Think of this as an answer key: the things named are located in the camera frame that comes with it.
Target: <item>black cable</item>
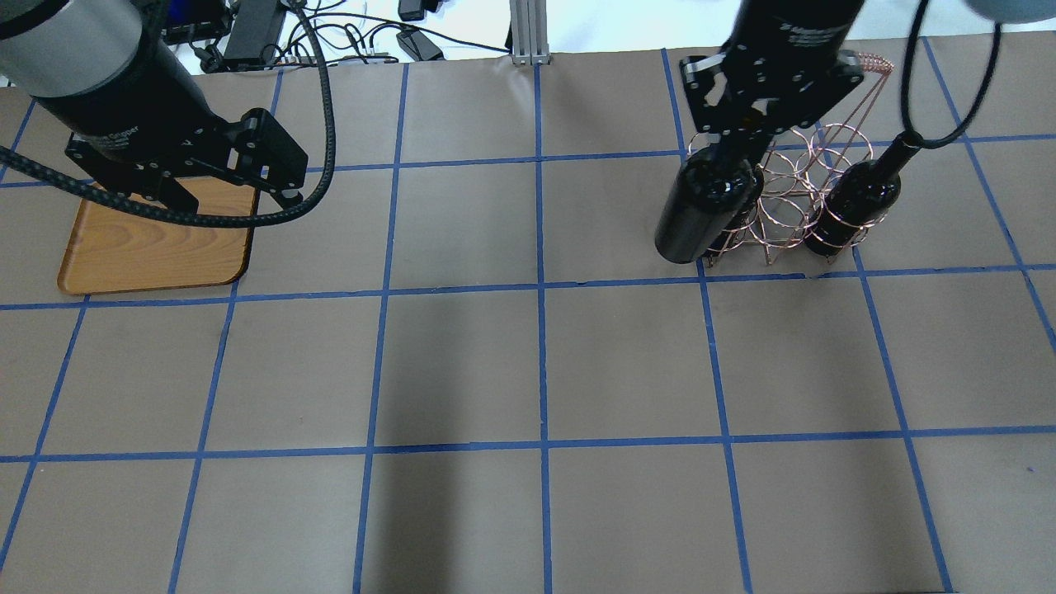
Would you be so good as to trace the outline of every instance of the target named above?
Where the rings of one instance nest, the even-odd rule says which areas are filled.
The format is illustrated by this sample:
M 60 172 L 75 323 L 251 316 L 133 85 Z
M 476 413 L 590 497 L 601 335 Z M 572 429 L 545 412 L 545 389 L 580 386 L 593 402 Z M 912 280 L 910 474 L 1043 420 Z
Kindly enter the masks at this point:
M 298 21 L 307 25 L 308 20 L 303 11 L 303 0 L 300 2 L 297 0 L 286 1 L 289 2 L 287 7 L 289 7 L 289 10 L 297 16 Z M 322 58 L 323 49 L 314 31 L 308 35 L 308 42 L 316 55 Z M 267 215 L 250 215 L 247 217 L 221 217 L 216 215 L 197 215 L 193 212 L 183 212 L 178 210 L 159 208 L 157 206 L 135 202 L 116 193 L 81 183 L 70 175 L 22 156 L 4 146 L 0 146 L 0 163 L 11 166 L 11 168 L 16 171 L 20 171 L 26 175 L 48 182 L 61 190 L 79 196 L 90 202 L 94 202 L 101 206 L 113 208 L 128 215 L 143 217 L 144 219 L 152 219 L 154 221 L 162 221 L 164 223 L 175 223 L 177 225 L 193 227 L 246 228 L 278 225 L 280 223 L 293 221 L 308 214 L 319 204 L 323 194 L 325 194 L 326 190 L 329 189 L 331 181 L 334 178 L 334 167 L 337 155 L 337 127 L 334 123 L 334 99 L 331 95 L 329 74 L 326 72 L 326 62 L 319 59 L 316 66 L 319 71 L 319 87 L 323 104 L 323 122 L 326 129 L 326 154 L 323 162 L 323 171 L 320 175 L 319 183 L 316 185 L 316 188 L 312 191 L 312 194 L 308 196 L 308 198 L 297 206 L 291 206 L 278 212 L 270 212 Z
M 356 25 L 354 25 L 354 24 L 352 24 L 351 22 L 344 24 L 344 32 L 345 32 L 345 35 L 348 36 L 348 40 L 352 41 L 352 42 L 354 42 L 354 43 L 356 42 L 356 38 L 353 37 L 352 33 L 348 31 L 350 26 L 352 27 L 352 31 L 355 31 L 356 35 L 359 36 L 359 44 L 362 45 L 363 49 L 365 50 L 366 49 L 366 40 L 363 39 L 363 32 L 359 31 L 359 27 L 356 26 Z
M 359 13 L 339 13 L 339 12 L 335 12 L 335 13 L 319 13 L 319 14 L 312 15 L 310 17 L 308 17 L 308 19 L 312 20 L 312 19 L 317 19 L 317 18 L 329 18 L 329 17 L 350 17 L 350 18 L 356 18 L 356 19 L 366 19 L 366 20 L 372 20 L 372 21 L 377 21 L 377 22 L 390 23 L 390 24 L 394 24 L 394 25 L 399 26 L 399 27 L 410 27 L 410 29 L 413 29 L 413 30 L 416 30 L 416 31 L 420 31 L 422 33 L 431 33 L 431 34 L 433 34 L 433 35 L 435 35 L 435 36 L 437 36 L 437 37 L 439 37 L 441 39 L 447 39 L 448 41 L 451 41 L 453 43 L 458 43 L 459 45 L 470 45 L 472 48 L 479 48 L 482 50 L 489 50 L 491 52 L 498 52 L 501 54 L 509 54 L 510 53 L 510 51 L 507 50 L 506 48 L 495 48 L 494 45 L 486 45 L 484 43 L 476 43 L 474 41 L 466 41 L 464 39 L 455 39 L 454 37 L 445 35 L 442 33 L 439 33 L 437 31 L 433 31 L 431 29 L 426 29 L 423 26 L 418 26 L 418 25 L 415 25 L 415 24 L 409 24 L 409 23 L 406 23 L 406 22 L 402 22 L 402 21 L 395 21 L 395 20 L 392 20 L 392 19 L 383 19 L 381 17 L 372 17 L 371 15 L 361 15 Z M 294 25 L 294 30 L 289 32 L 289 38 L 288 39 L 293 39 L 294 35 L 297 33 L 297 30 L 300 29 L 300 27 L 302 27 L 302 26 L 307 26 L 307 25 L 306 24 L 302 24 L 300 22 L 297 23 L 296 25 Z
M 924 22 L 924 13 L 927 12 L 927 4 L 929 0 L 921 0 L 920 4 L 917 5 L 917 16 L 913 18 L 913 24 L 909 29 L 909 39 L 906 42 L 906 58 L 905 63 L 902 67 L 902 86 L 900 88 L 899 96 L 899 107 L 902 112 L 902 126 L 907 132 L 912 132 L 920 136 L 917 130 L 913 128 L 912 118 L 909 116 L 909 85 L 912 79 L 913 74 L 913 59 L 917 56 L 917 41 L 920 39 L 921 25 Z M 997 58 L 1001 50 L 1001 23 L 994 23 L 994 41 L 991 45 L 991 55 L 986 60 L 986 72 L 983 73 L 982 82 L 979 85 L 979 91 L 976 92 L 976 98 L 972 101 L 972 108 L 968 110 L 968 114 L 964 116 L 964 119 L 954 129 L 953 132 L 946 134 L 941 138 L 936 140 L 924 140 L 921 143 L 922 148 L 926 149 L 937 149 L 944 147 L 958 137 L 964 134 L 964 131 L 968 129 L 972 125 L 972 120 L 976 118 L 976 114 L 979 112 L 979 108 L 983 104 L 983 97 L 986 96 L 986 91 L 989 89 L 991 81 L 994 78 L 994 69 L 997 68 Z
M 371 29 L 371 31 L 370 31 L 370 32 L 369 32 L 369 33 L 366 34 L 366 35 L 367 35 L 367 37 L 370 38 L 370 39 L 367 40 L 367 43 L 370 43 L 371 48 L 374 48 L 374 37 L 375 37 L 375 36 L 376 36 L 376 35 L 377 35 L 378 33 L 381 33 L 382 31 L 384 31 L 384 30 L 386 30 L 386 29 L 398 29 L 398 30 L 400 30 L 400 31 L 403 31 L 403 27 L 402 27 L 402 26 L 400 26 L 399 24 L 394 24 L 394 23 L 391 23 L 391 22 L 386 22 L 386 23 L 381 23 L 381 24 L 379 24 L 379 25 L 376 25 L 376 26 L 374 26 L 374 27 L 373 27 L 373 29 Z
M 344 0 L 337 0 L 337 2 L 334 2 L 333 4 L 331 4 L 328 6 L 323 6 L 322 4 L 323 4 L 323 0 L 319 0 L 319 4 L 316 4 L 315 8 L 305 8 L 305 10 L 310 11 L 313 13 L 313 16 L 315 16 L 315 15 L 317 15 L 317 14 L 323 12 L 323 11 L 328 11 L 331 8 L 336 8 L 336 7 L 340 6 L 341 4 L 344 4 Z

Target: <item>black power brick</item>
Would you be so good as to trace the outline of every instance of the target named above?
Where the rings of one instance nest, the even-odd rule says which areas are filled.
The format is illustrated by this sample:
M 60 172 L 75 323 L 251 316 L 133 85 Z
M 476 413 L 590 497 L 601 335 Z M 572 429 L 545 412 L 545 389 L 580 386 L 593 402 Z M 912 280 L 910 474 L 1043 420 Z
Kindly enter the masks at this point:
M 444 52 L 420 31 L 401 31 L 396 34 L 396 42 L 415 61 L 442 60 Z
M 426 11 L 435 13 L 439 4 L 440 0 L 399 0 L 397 12 L 404 22 L 420 21 L 426 18 Z
M 285 18 L 286 7 L 279 0 L 242 0 L 224 49 L 224 66 L 238 71 L 269 64 Z

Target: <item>wine bottle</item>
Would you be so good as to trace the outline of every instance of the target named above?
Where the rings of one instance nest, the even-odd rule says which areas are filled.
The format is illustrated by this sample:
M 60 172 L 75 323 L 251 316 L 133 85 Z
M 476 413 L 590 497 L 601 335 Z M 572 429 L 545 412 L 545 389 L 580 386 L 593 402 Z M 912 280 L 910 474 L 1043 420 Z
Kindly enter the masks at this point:
M 921 149 L 923 138 L 902 132 L 880 159 L 863 161 L 844 172 L 825 199 L 825 206 L 811 216 L 813 226 L 804 238 L 811 252 L 826 258 L 840 254 L 854 240 L 862 225 L 882 217 L 899 199 L 899 171 Z
M 752 214 L 755 212 L 756 203 L 759 201 L 759 197 L 762 196 L 762 188 L 766 184 L 766 180 L 762 177 L 762 169 L 758 166 L 755 168 L 755 188 L 752 190 L 751 197 L 749 197 L 748 202 L 741 206 L 740 211 L 729 222 L 719 237 L 712 242 L 708 250 L 704 252 L 704 256 L 709 259 L 718 258 L 722 255 L 722 252 L 729 249 L 734 244 L 734 238 L 741 231 L 744 231 L 744 226 L 748 224 L 749 220 L 752 218 Z
M 694 153 L 675 178 L 654 238 L 671 262 L 687 264 L 703 256 L 754 194 L 747 150 L 723 141 Z

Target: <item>wood grain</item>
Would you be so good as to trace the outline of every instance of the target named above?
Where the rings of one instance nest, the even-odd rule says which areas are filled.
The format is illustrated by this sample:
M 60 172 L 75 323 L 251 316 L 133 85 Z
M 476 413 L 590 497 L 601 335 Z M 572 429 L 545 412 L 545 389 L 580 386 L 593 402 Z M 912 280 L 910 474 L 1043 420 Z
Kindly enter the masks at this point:
M 251 215 L 257 209 L 257 192 L 250 187 L 211 178 L 180 183 L 199 199 L 200 212 Z M 249 229 L 161 223 L 82 200 L 58 287 L 68 295 L 87 295 L 227 284 L 249 265 L 251 243 Z

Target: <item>grid line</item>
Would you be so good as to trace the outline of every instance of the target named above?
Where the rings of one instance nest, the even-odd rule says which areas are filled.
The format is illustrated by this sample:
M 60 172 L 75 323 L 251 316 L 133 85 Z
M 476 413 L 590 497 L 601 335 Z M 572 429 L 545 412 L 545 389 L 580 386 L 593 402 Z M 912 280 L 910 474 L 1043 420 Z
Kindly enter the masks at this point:
M 1056 425 L 1013 425 L 992 427 L 934 427 L 909 429 L 909 435 L 918 438 L 969 438 L 994 435 L 1048 435 L 1056 434 Z M 794 443 L 794 442 L 845 442 L 861 440 L 901 440 L 901 429 L 875 431 L 832 431 L 808 433 L 743 433 L 722 435 L 664 435 L 652 438 L 601 438 L 548 440 L 549 449 L 653 447 L 682 445 L 718 445 L 724 441 L 733 444 Z M 375 456 L 402 456 L 408 453 L 453 452 L 453 451 L 504 451 L 533 450 L 543 447 L 542 441 L 512 442 L 463 442 L 432 443 L 413 445 L 376 446 Z M 90 452 L 90 453 L 41 453 L 21 456 L 0 456 L 0 464 L 26 464 L 31 462 L 105 462 L 143 460 L 244 460 L 257 458 L 309 458 L 331 456 L 364 456 L 365 446 L 306 447 L 278 449 L 224 449 L 204 451 L 132 451 L 132 452 Z
M 410 69 L 403 64 L 400 81 L 399 115 L 396 120 L 396 150 L 393 155 L 392 188 L 389 198 L 389 235 L 385 239 L 385 268 L 381 284 L 381 307 L 378 309 L 378 338 L 374 350 L 374 379 L 371 386 L 371 414 L 366 426 L 366 449 L 363 460 L 363 483 L 359 499 L 359 523 L 356 557 L 353 560 L 353 594 L 359 594 L 363 582 L 363 556 L 366 549 L 366 521 L 371 501 L 371 479 L 374 472 L 375 437 L 378 428 L 378 400 L 381 391 L 381 359 L 385 347 L 385 322 L 389 314 L 390 283 L 393 272 L 393 245 L 396 241 L 396 214 L 399 194 L 400 156 L 403 151 L 403 122 L 407 113 L 407 85 Z
M 220 386 L 220 373 L 224 365 L 224 353 L 227 351 L 227 337 L 234 319 L 234 297 L 238 295 L 239 281 L 231 283 L 231 293 L 227 299 L 227 313 L 224 315 L 224 326 L 220 331 L 220 341 L 216 346 L 216 358 L 212 364 L 212 376 L 209 379 L 209 393 L 206 396 L 205 412 L 202 414 L 202 428 L 199 431 L 197 452 L 194 467 L 191 469 L 190 484 L 187 486 L 187 499 L 184 502 L 184 515 L 180 521 L 180 536 L 176 537 L 176 551 L 172 556 L 172 571 L 169 573 L 168 594 L 175 594 L 180 581 L 180 570 L 184 560 L 184 550 L 187 545 L 187 533 L 190 531 L 191 514 L 194 509 L 194 499 L 197 496 L 199 479 L 202 476 L 202 461 L 206 442 L 209 438 L 209 424 L 212 420 L 212 409 L 216 402 L 216 388 Z
M 680 145 L 684 145 L 684 141 L 680 138 Z M 979 136 L 972 138 L 972 143 L 1015 143 L 1015 142 L 1037 142 L 1037 141 L 1054 141 L 1056 140 L 1056 134 L 1020 134 L 1020 135 L 1006 135 L 1006 136 Z M 958 138 L 954 144 L 965 144 L 964 138 Z M 890 146 L 890 141 L 874 141 L 870 142 L 873 147 L 886 147 Z M 865 143 L 851 143 L 851 147 L 864 148 Z M 776 145 L 775 150 L 802 150 L 803 145 Z M 468 160 L 456 160 L 456 161 L 420 161 L 411 163 L 401 163 L 401 169 L 423 169 L 432 167 L 465 167 L 469 165 L 504 165 L 510 163 L 534 163 L 536 161 L 543 161 L 544 163 L 554 162 L 554 161 L 601 161 L 609 159 L 647 159 L 656 156 L 678 156 L 684 152 L 683 149 L 673 149 L 673 150 L 647 150 L 647 151 L 629 151 L 629 152 L 598 152 L 598 153 L 578 153 L 578 154 L 543 154 L 536 156 L 511 156 L 502 159 L 468 159 Z M 389 170 L 393 169 L 393 164 L 391 163 L 370 163 L 370 164 L 359 164 L 359 165 L 337 165 L 334 167 L 335 171 L 371 171 L 371 170 Z M 313 166 L 306 169 L 308 173 L 319 173 L 323 170 L 321 166 Z M 81 179 L 82 183 L 90 184 L 93 182 L 92 179 Z M 3 182 L 0 178 L 0 189 L 4 188 L 26 188 L 26 187 L 43 187 L 50 186 L 48 182 L 41 181 L 29 181 L 29 182 Z
M 872 297 L 872 289 L 869 286 L 869 278 L 862 273 L 864 266 L 862 265 L 862 256 L 859 253 L 857 246 L 852 247 L 851 252 L 854 256 L 854 266 L 859 271 L 859 279 L 862 283 L 862 293 L 865 295 L 866 308 L 869 310 L 869 318 L 872 321 L 872 331 L 876 336 L 876 348 L 880 350 L 880 358 L 884 364 L 884 373 L 887 376 L 887 385 L 891 392 L 894 413 L 899 419 L 902 441 L 906 446 L 909 469 L 913 476 L 913 484 L 917 488 L 917 497 L 920 500 L 921 513 L 924 516 L 924 525 L 927 528 L 928 540 L 931 542 L 931 553 L 935 555 L 939 578 L 942 580 L 944 592 L 954 592 L 953 582 L 949 578 L 949 569 L 946 567 L 946 556 L 942 552 L 939 531 L 935 525 L 935 518 L 931 515 L 931 505 L 928 501 L 927 488 L 924 485 L 924 476 L 921 471 L 920 461 L 917 459 L 917 448 L 913 446 L 912 434 L 909 432 L 909 421 L 906 417 L 905 408 L 902 406 L 902 394 L 899 391 L 899 384 L 894 377 L 894 368 L 891 365 L 891 357 L 887 350 L 887 340 L 884 338 L 884 329 L 880 323 L 880 314 L 876 311 L 876 303 Z
M 541 66 L 533 67 L 535 113 L 535 291 L 539 323 L 539 440 L 540 484 L 543 514 L 543 592 L 553 593 L 553 538 L 550 517 L 550 425 L 546 377 L 546 268 L 543 250 L 543 85 Z
M 942 70 L 939 68 L 939 60 L 935 57 L 935 51 L 931 49 L 931 42 L 926 37 L 922 37 L 922 39 L 924 40 L 924 51 L 927 53 L 927 59 L 931 62 L 931 69 L 935 70 L 935 74 L 939 78 L 939 87 L 942 89 L 942 95 L 946 99 L 946 105 L 949 106 L 949 111 L 954 116 L 954 120 L 960 125 L 962 122 L 961 114 L 957 109 L 957 105 L 954 103 L 954 96 L 949 92 L 949 88 L 946 86 L 946 79 L 943 77 Z M 1023 264 L 1023 256 L 1020 254 L 1019 247 L 1016 245 L 1016 240 L 1012 237 L 1012 229 L 1008 228 L 1008 223 L 1005 221 L 1004 215 L 1001 214 L 1001 207 L 998 205 L 997 199 L 994 197 L 994 191 L 991 188 L 989 182 L 986 180 L 986 174 L 983 172 L 982 165 L 979 163 L 979 157 L 976 156 L 975 148 L 972 146 L 972 136 L 965 133 L 961 140 L 964 142 L 964 147 L 968 151 L 968 159 L 972 160 L 972 166 L 976 170 L 976 175 L 979 177 L 979 183 L 983 187 L 983 192 L 986 194 L 986 202 L 989 203 L 991 209 L 994 211 L 994 218 L 997 219 L 998 225 L 1001 226 L 1001 233 L 1004 234 L 1004 240 L 1008 244 L 1008 250 L 1012 252 L 1012 257 L 1016 260 L 1016 266 L 1023 275 L 1023 282 L 1026 284 L 1026 292 L 1030 294 L 1031 300 L 1034 302 L 1034 309 L 1037 311 L 1038 318 L 1041 320 L 1041 326 L 1048 335 L 1049 346 L 1054 352 L 1056 352 L 1056 332 L 1053 332 L 1053 326 L 1049 319 L 1049 314 L 1045 312 L 1045 308 L 1041 303 L 1038 291 L 1034 286 L 1034 280 L 1031 278 L 1027 268 Z
M 1056 264 L 1024 264 L 1022 268 L 1027 271 L 1056 271 Z M 864 270 L 862 274 L 867 277 L 901 277 L 901 276 L 932 276 L 932 275 L 964 275 L 964 274 L 994 274 L 1014 273 L 1021 268 L 1015 264 L 1002 264 L 993 266 L 953 266 L 945 268 L 895 268 L 895 270 Z M 756 275 L 709 275 L 705 281 L 709 284 L 727 282 L 754 282 L 754 281 L 782 281 L 782 280 L 812 280 L 832 278 L 857 278 L 856 271 L 833 271 L 817 276 L 807 276 L 803 273 L 787 274 L 756 274 Z M 699 282 L 697 277 L 660 277 L 660 278 L 630 278 L 611 280 L 587 280 L 587 281 L 550 281 L 545 283 L 546 289 L 578 289 L 587 286 L 640 286 L 640 285 L 663 285 L 663 284 L 694 284 Z M 491 293 L 508 291 L 535 291 L 536 283 L 515 283 L 515 284 L 477 284 L 461 286 L 425 286 L 414 289 L 392 289 L 390 296 L 394 295 L 439 295 L 452 293 Z M 247 301 L 285 301 L 298 299 L 348 299 L 359 297 L 380 297 L 381 290 L 364 291 L 328 291 L 314 293 L 275 293 L 260 295 L 239 295 L 235 301 L 239 303 Z M 90 310 L 115 309 L 115 308 L 180 308 L 192 305 L 215 305 L 227 303 L 227 297 L 202 297 L 186 299 L 142 299 L 142 300 L 116 300 L 116 301 L 91 301 L 87 304 L 79 301 L 56 301 L 38 303 L 0 303 L 0 312 L 4 311 L 31 311 L 31 310 L 76 310 L 87 307 Z
M 667 95 L 671 99 L 675 134 L 678 138 L 678 153 L 684 162 L 689 155 L 685 153 L 685 138 L 682 136 L 682 116 L 678 109 L 678 98 L 675 94 L 675 81 L 672 76 L 671 61 L 667 58 L 667 50 L 660 50 L 660 56 L 663 58 L 664 78 L 667 81 Z M 725 410 L 725 396 L 722 392 L 722 371 L 719 368 L 718 346 L 715 342 L 715 326 L 712 323 L 712 305 L 708 295 L 708 280 L 704 274 L 704 265 L 700 260 L 697 260 L 696 278 L 690 280 L 700 285 L 700 301 L 703 308 L 704 330 L 708 334 L 708 354 L 711 358 L 712 380 L 715 386 L 715 404 L 718 409 L 719 428 L 722 433 L 720 443 L 722 444 L 722 457 L 727 468 L 727 483 L 730 489 L 730 505 L 733 516 L 734 537 L 737 541 L 737 557 L 740 561 L 741 583 L 743 583 L 744 592 L 752 594 L 752 571 L 748 559 L 748 543 L 744 539 L 744 521 L 740 508 L 737 467 L 733 458 L 733 442 L 730 439 L 730 423 Z
M 88 303 L 91 297 L 86 295 L 81 303 Z M 59 403 L 59 394 L 62 393 L 62 384 L 65 382 L 67 370 L 70 369 L 70 359 L 73 357 L 73 350 L 77 345 L 77 337 L 80 335 L 80 328 L 84 323 L 84 314 L 87 313 L 88 308 L 81 307 L 77 313 L 77 321 L 74 323 L 73 332 L 70 333 L 70 342 L 67 345 L 65 354 L 62 356 L 62 364 L 59 366 L 55 387 L 52 389 L 52 396 L 48 401 L 48 409 L 44 411 L 44 420 L 41 422 L 40 431 L 37 433 L 37 443 L 33 448 L 33 459 L 29 461 L 30 465 L 25 469 L 25 479 L 22 480 L 22 487 L 18 491 L 18 500 L 15 502 L 15 509 L 12 512 L 11 521 L 7 523 L 7 532 L 4 534 L 3 547 L 0 549 L 0 573 L 3 572 L 4 563 L 7 561 L 11 542 L 15 538 L 15 528 L 18 527 L 18 520 L 22 515 L 22 506 L 25 505 L 25 498 L 30 493 L 30 483 L 33 482 L 33 475 L 37 470 L 37 463 L 44 448 L 44 440 L 48 439 L 48 429 L 52 425 L 55 407 Z
M 37 99 L 30 98 L 30 105 L 25 108 L 25 115 L 22 116 L 22 123 L 18 126 L 18 132 L 15 133 L 15 138 L 11 142 L 11 150 L 18 149 L 18 143 L 22 140 L 22 134 L 25 133 L 25 127 L 30 125 L 30 116 L 33 115 L 33 108 L 36 107 Z M 3 179 L 7 174 L 7 165 L 0 167 L 0 185 L 3 184 Z

